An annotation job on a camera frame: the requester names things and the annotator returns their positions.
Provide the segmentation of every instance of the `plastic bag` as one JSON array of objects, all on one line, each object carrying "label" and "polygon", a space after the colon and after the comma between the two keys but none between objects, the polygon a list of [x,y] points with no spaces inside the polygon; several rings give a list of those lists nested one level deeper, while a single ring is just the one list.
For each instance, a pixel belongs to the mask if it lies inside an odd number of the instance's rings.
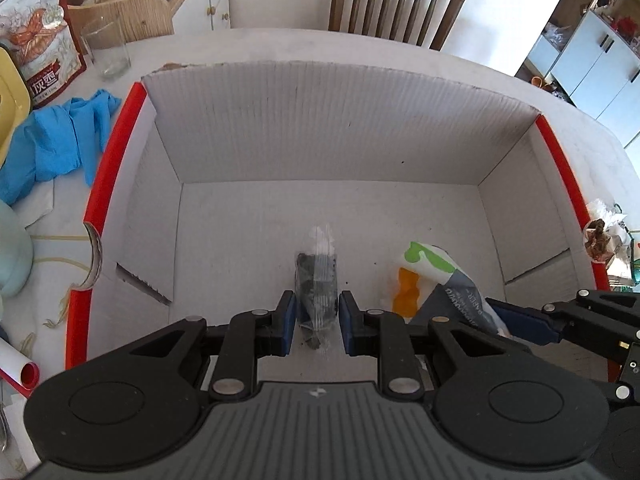
[{"label": "plastic bag", "polygon": [[552,23],[547,23],[542,34],[556,49],[562,50],[574,34],[574,28],[571,25],[567,27],[556,27]]},{"label": "plastic bag", "polygon": [[338,281],[334,241],[329,226],[314,227],[308,251],[296,256],[296,318],[307,345],[328,345],[338,313]]},{"label": "plastic bag", "polygon": [[631,244],[631,236],[623,224],[626,215],[612,211],[600,199],[587,204],[587,211],[591,222],[584,228],[584,249],[592,262],[607,264]]},{"label": "plastic bag", "polygon": [[432,317],[466,320],[487,333],[510,337],[505,323],[469,276],[441,248],[411,242],[398,270],[393,311],[426,324]]}]

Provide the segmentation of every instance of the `kitchen cabinet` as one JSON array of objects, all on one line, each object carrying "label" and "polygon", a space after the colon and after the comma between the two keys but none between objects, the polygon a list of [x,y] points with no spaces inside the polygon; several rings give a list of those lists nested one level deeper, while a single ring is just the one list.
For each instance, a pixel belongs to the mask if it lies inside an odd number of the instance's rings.
[{"label": "kitchen cabinet", "polygon": [[540,35],[531,52],[529,52],[527,59],[540,72],[542,77],[546,77],[559,55],[559,52],[549,43],[549,40]]},{"label": "kitchen cabinet", "polygon": [[617,35],[571,94],[577,108],[597,119],[640,70],[640,59]]},{"label": "kitchen cabinet", "polygon": [[551,75],[569,95],[596,64],[614,33],[593,12],[587,12],[562,51]]},{"label": "kitchen cabinet", "polygon": [[215,8],[213,18],[213,30],[225,30],[231,28],[229,17],[229,0],[220,0]]},{"label": "kitchen cabinet", "polygon": [[611,130],[623,146],[628,145],[640,132],[638,103],[640,103],[640,70],[598,117],[598,121]]},{"label": "kitchen cabinet", "polygon": [[[220,11],[226,19],[222,20]],[[173,18],[174,34],[201,34],[230,28],[229,0],[185,0]]]},{"label": "kitchen cabinet", "polygon": [[185,0],[174,14],[174,34],[198,34],[211,30],[209,0]]}]

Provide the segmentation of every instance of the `red object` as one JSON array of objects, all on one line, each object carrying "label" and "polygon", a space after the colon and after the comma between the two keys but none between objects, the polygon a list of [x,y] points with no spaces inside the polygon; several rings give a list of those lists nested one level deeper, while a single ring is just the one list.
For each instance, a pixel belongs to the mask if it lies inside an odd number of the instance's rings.
[{"label": "red object", "polygon": [[[558,170],[560,171],[560,177],[562,178],[567,193],[569,194],[571,204],[574,206],[575,217],[578,220],[578,224],[580,224],[581,229],[584,229],[591,219],[589,217],[589,212],[587,211],[587,206],[584,203],[584,197],[580,191],[580,186],[578,185],[578,181],[575,179],[574,172],[572,171],[571,166],[569,166],[569,162],[566,160],[562,147],[560,146],[558,139],[556,139],[556,135],[551,129],[551,126],[549,126],[546,117],[540,115],[536,120],[536,124],[543,139],[545,139],[546,145],[551,152],[551,156],[556,162]],[[591,268],[593,269],[596,288],[598,290],[611,290],[605,266],[600,264],[591,264]],[[616,381],[619,373],[620,366],[613,361],[608,361],[607,375],[610,383]]]},{"label": "red object", "polygon": [[624,18],[620,18],[619,20],[611,23],[611,28],[618,31],[621,36],[630,39],[636,35],[638,24],[629,16],[625,16]]},{"label": "red object", "polygon": [[[145,87],[140,82],[134,83],[122,105],[122,110],[98,166],[94,186],[89,194],[84,213],[84,223],[90,224],[99,236],[102,236],[113,186],[116,183],[124,151],[145,99]],[[67,370],[86,361],[91,294],[91,290],[72,290],[69,295],[65,348],[65,368]]]},{"label": "red object", "polygon": [[22,384],[14,381],[2,369],[0,369],[0,377],[2,377],[11,386],[13,386],[23,397],[26,397],[28,399],[31,395],[31,392],[40,381],[40,369],[38,368],[36,363],[28,363],[27,365],[25,365],[22,369],[22,373],[20,374],[20,382]]}]

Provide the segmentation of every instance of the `glass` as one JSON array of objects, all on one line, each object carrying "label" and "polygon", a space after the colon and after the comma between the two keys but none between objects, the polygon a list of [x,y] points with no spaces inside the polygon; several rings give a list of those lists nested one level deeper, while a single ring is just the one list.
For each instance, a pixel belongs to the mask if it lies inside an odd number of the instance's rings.
[{"label": "glass", "polygon": [[81,35],[102,79],[115,79],[131,66],[119,19],[96,18],[82,29]]}]

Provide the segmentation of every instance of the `snack bag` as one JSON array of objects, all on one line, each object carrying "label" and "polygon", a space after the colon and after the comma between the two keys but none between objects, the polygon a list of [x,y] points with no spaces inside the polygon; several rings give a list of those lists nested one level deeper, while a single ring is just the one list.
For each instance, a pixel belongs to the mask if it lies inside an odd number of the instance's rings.
[{"label": "snack bag", "polygon": [[510,336],[474,282],[441,248],[411,242],[402,256],[398,283],[393,312],[413,317],[412,323],[424,324],[434,316],[446,316],[466,320],[487,333]]},{"label": "snack bag", "polygon": [[86,68],[64,0],[0,0],[0,43],[42,106]]}]

